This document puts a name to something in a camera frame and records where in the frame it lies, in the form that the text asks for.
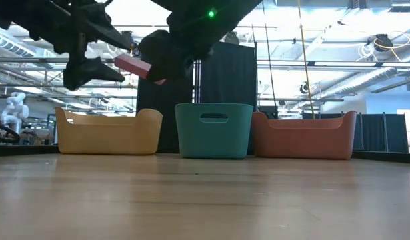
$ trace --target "plastic basket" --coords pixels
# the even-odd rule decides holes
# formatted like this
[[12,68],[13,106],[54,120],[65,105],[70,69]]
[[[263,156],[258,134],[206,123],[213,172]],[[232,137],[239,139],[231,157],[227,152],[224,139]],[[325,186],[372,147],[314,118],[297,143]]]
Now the plastic basket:
[[245,104],[182,103],[175,106],[182,157],[243,159],[253,107]]
[[136,117],[78,115],[56,108],[62,153],[150,155],[157,150],[162,114],[142,109]]
[[256,157],[350,159],[356,112],[336,119],[268,120],[253,113],[252,130]]

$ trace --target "pink foam block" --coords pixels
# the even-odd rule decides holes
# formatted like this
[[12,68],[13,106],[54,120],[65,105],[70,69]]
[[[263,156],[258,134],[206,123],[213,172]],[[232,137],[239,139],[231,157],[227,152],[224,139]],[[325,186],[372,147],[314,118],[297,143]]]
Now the pink foam block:
[[[151,68],[150,64],[129,56],[128,54],[120,54],[119,56],[117,56],[114,60],[114,65],[144,79],[147,78],[147,75]],[[165,81],[166,79],[162,79],[156,81],[155,83],[162,85]]]

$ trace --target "yellow basket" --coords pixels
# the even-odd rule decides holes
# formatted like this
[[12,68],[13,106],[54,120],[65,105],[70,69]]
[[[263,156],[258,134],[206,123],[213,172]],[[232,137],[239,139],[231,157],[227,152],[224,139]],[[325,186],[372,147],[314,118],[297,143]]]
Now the yellow basket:
[[78,115],[55,109],[58,148],[71,154],[150,155],[159,144],[162,114],[142,109],[136,117]]

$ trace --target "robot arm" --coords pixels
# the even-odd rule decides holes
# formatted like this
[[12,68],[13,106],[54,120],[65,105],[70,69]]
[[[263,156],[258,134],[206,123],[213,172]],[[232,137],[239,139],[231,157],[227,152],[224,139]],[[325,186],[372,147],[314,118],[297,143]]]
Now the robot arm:
[[[100,58],[87,59],[89,42],[102,40],[130,50],[131,42],[112,25],[105,7],[112,0],[0,0],[0,27],[11,22],[29,30],[30,38],[44,39],[56,53],[69,53],[64,86],[76,90],[91,79],[124,81]],[[159,30],[139,44],[151,63],[152,81],[184,77],[193,61],[204,59],[212,46],[252,11],[261,0],[153,0],[170,10],[169,32]]]

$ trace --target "white humanoid robot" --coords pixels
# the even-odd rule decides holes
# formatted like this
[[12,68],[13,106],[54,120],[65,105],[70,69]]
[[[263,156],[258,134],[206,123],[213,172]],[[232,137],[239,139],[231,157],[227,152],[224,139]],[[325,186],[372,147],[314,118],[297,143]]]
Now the white humanoid robot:
[[1,123],[4,125],[13,123],[12,129],[18,134],[21,132],[22,120],[29,116],[29,108],[24,105],[24,99],[25,93],[12,93],[6,100],[6,108],[1,116]]

